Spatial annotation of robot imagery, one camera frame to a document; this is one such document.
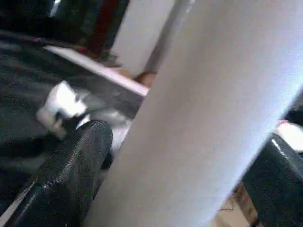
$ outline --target white wall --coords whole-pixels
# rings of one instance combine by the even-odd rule
[[[175,0],[131,0],[112,51],[133,74],[141,73]]]

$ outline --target white pole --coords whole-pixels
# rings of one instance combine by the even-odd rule
[[[302,15],[302,0],[197,0],[85,225],[207,224],[303,84]]]

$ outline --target red object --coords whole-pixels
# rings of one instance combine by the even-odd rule
[[[118,0],[105,0],[97,18],[94,33],[91,35],[87,49],[98,57],[103,48],[104,41],[113,21]]]

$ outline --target floor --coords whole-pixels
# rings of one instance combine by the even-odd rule
[[[240,207],[233,198],[229,198],[218,211],[209,227],[248,227]]]

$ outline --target white pillar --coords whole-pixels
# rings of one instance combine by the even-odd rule
[[[197,0],[86,226],[201,227],[303,84],[303,1]]]

